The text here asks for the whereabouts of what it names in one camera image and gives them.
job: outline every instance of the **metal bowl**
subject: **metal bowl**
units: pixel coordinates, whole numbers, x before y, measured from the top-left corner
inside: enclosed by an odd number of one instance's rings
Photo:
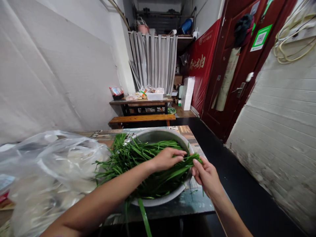
[[[168,141],[168,140],[176,140],[179,145],[188,153],[194,153],[192,146],[190,145],[190,143],[188,142],[188,140],[186,140],[184,138],[184,136],[182,136],[180,133],[177,133],[175,131],[172,131],[170,129],[165,129],[165,128],[153,128],[153,129],[149,129],[143,132],[140,132],[136,135],[134,135],[132,138],[136,140],[136,137],[139,139],[140,142],[143,143],[156,143],[156,142],[160,142],[160,141]],[[155,199],[143,199],[143,204],[145,207],[151,207],[151,206],[158,206],[161,204],[164,204],[166,202],[171,201],[172,199],[174,199],[175,197],[177,197],[180,193],[182,193],[182,191],[185,189],[185,187],[189,184],[190,180],[192,177],[192,173],[191,173],[191,169],[189,169],[189,172],[187,174],[187,177],[184,181],[184,185],[181,183],[180,186],[174,190],[173,192],[171,192],[170,194],[164,196],[164,197],[159,197],[159,198],[155,198]],[[138,206],[138,202],[137,199],[132,201],[132,204]]]

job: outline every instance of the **wooden table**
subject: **wooden table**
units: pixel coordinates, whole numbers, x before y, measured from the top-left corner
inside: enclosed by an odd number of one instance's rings
[[[194,135],[192,134],[189,126],[170,126],[164,127],[179,132],[183,135],[191,144],[194,152],[199,153],[201,156],[205,156]],[[80,135],[94,138],[99,143],[104,143],[110,147],[113,143],[115,135],[118,133],[129,133],[131,135],[138,132],[147,130],[150,128],[127,128],[127,129],[115,129],[111,131],[86,131],[77,132]],[[146,207],[146,214],[148,219],[159,219],[166,217],[184,216],[190,214],[211,214],[215,213],[214,206],[211,200],[203,195],[202,186],[200,186],[192,177],[189,185],[185,190],[175,199],[167,202],[163,205],[156,207]],[[128,210],[129,222],[142,221],[142,215],[138,206],[131,205]],[[125,222],[124,206],[119,206],[106,220],[106,225],[122,224]]]
[[[163,100],[132,100],[127,101],[125,99],[112,100],[110,105],[120,105],[124,116],[130,115],[148,115],[148,114],[168,114],[168,103],[172,102],[172,98],[169,95],[164,95]],[[165,107],[165,111],[158,111],[157,108]],[[155,108],[155,112],[138,112],[138,109]],[[131,113],[129,109],[134,109],[135,113]]]

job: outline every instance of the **door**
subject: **door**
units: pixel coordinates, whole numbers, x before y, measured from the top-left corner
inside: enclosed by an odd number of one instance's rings
[[[248,96],[248,94],[244,94],[244,90],[248,86],[246,78],[249,73],[254,71],[260,55],[264,50],[263,47],[262,49],[250,52],[257,32],[258,30],[270,26],[271,24],[273,29],[273,26],[277,21],[279,14],[282,12],[282,8],[286,2],[286,0],[272,1],[262,21],[261,18],[264,14],[268,1],[269,0],[228,0],[228,2],[225,3],[226,9],[224,8],[225,13],[223,14],[224,18],[222,19],[222,28],[220,29],[217,40],[217,49],[213,60],[212,71],[210,73],[209,84],[207,87],[201,116],[202,121],[221,140],[224,140],[225,137],[229,135],[227,134],[227,130],[232,122],[234,113],[240,100],[244,96]],[[227,65],[232,50],[233,52],[236,52],[236,49],[233,49],[233,44],[235,41],[235,24],[242,16],[250,13],[255,8],[256,4],[258,6],[254,14],[254,23],[256,24],[256,27],[253,31],[250,42],[240,48],[238,60],[235,57],[237,64],[235,70],[232,72],[231,83],[230,85],[228,84],[229,89],[228,94],[225,97],[226,101],[222,105],[222,109],[218,109],[216,104],[218,103],[218,96],[220,94],[224,75],[227,70]],[[274,40],[270,36],[271,34],[268,34],[265,44],[267,44],[269,40]]]

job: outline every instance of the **red banner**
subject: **red banner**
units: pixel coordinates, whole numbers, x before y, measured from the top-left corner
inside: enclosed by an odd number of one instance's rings
[[[189,67],[188,76],[195,77],[191,105],[199,114],[202,112],[219,24],[220,19],[218,19],[199,39],[197,39],[191,45],[189,50],[189,61],[187,64]]]

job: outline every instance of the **table surface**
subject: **table surface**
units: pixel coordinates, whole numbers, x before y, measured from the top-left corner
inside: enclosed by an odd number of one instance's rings
[[[174,130],[183,135],[191,144],[194,152],[205,156],[194,135],[192,134],[189,126],[170,126],[163,127]],[[130,128],[130,129],[115,129],[110,131],[86,131],[77,132],[80,135],[94,138],[99,143],[104,143],[110,147],[113,143],[115,135],[118,133],[128,133],[130,135],[137,134],[138,132],[151,129],[151,128]],[[146,207],[146,214],[148,219],[158,219],[165,217],[184,216],[190,214],[212,213],[214,206],[210,199],[203,195],[202,186],[196,183],[192,177],[189,185],[185,190],[172,201],[156,207]],[[128,221],[142,221],[142,215],[138,206],[130,205],[128,210]],[[105,224],[121,224],[125,222],[125,214],[123,205],[119,206],[115,212],[109,216]]]
[[[121,105],[121,104],[143,104],[143,103],[169,103],[172,102],[172,98],[169,95],[164,95],[163,100],[147,100],[147,99],[142,99],[142,100],[132,100],[132,101],[127,101],[125,99],[121,100],[112,100],[110,102],[111,105]]]

